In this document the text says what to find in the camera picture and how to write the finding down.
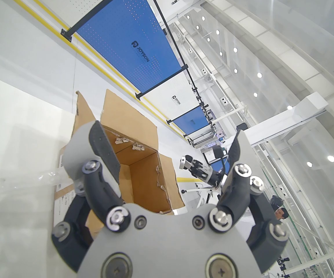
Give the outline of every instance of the open cardboard box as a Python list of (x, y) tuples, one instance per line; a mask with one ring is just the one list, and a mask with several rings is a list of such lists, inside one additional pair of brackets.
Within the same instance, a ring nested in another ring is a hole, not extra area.
[[(77, 94), (73, 133), (83, 124), (95, 120), (84, 97), (78, 91)], [(161, 214), (184, 207), (172, 159), (158, 152), (156, 126), (110, 90), (106, 91), (100, 123), (121, 164), (119, 187), (124, 201)], [(62, 190), (57, 190), (55, 204), (56, 198), (64, 200), (65, 195), (70, 194), (70, 189), (63, 188), (65, 192), (62, 193)], [(103, 227), (93, 211), (86, 225), (93, 236)]]

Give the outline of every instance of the black hair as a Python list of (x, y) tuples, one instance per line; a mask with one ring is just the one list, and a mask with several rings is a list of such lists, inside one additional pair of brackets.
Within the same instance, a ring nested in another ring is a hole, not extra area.
[(287, 217), (289, 217), (289, 213), (288, 213), (288, 211), (286, 210), (286, 208), (281, 208), (282, 209), (282, 211), (284, 212), (284, 214), (282, 215), (282, 217), (284, 218), (284, 219), (286, 219)]

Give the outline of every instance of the blue banner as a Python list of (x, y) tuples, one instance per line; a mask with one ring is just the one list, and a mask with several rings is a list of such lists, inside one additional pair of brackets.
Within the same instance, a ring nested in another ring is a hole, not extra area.
[(113, 0), (78, 33), (141, 92), (181, 69), (147, 0)]
[(208, 125), (208, 121), (200, 106), (178, 117), (173, 123), (187, 135)]
[[(216, 171), (219, 172), (222, 169), (222, 162), (221, 159), (219, 159), (218, 161), (211, 163), (211, 167)], [(230, 164), (229, 164), (229, 160), (225, 162), (225, 174), (227, 174), (230, 170)]]

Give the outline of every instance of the robotic hand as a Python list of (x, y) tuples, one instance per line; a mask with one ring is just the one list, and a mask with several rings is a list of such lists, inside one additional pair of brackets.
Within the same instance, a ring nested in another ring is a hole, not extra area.
[(217, 189), (222, 182), (223, 176), (225, 175), (225, 163), (222, 159), (224, 153), (222, 148), (219, 146), (213, 147), (213, 152), (217, 159), (221, 158), (223, 166), (223, 170), (221, 172), (213, 170), (210, 165), (195, 160), (189, 155), (182, 156), (180, 160), (180, 168), (185, 170), (188, 169), (192, 176), (211, 185), (213, 187), (212, 189)]
[[(249, 166), (256, 173), (260, 167), (243, 131), (228, 155), (230, 171), (217, 206), (160, 215), (123, 203), (119, 162), (100, 123), (83, 125), (63, 156), (77, 195), (53, 229), (53, 244), (78, 277), (261, 277), (288, 235), (262, 193), (261, 178), (251, 175)], [(248, 206), (255, 226), (245, 242), (235, 223)], [(85, 226), (90, 209), (104, 224), (95, 240)]]

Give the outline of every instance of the plastic bag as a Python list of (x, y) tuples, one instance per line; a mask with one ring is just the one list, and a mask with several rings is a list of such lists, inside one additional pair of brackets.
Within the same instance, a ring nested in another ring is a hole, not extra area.
[(54, 170), (30, 173), (28, 175), (11, 176), (0, 178), (0, 193), (8, 192), (16, 189), (25, 189), (38, 186), (54, 186), (58, 184), (72, 184), (63, 167)]

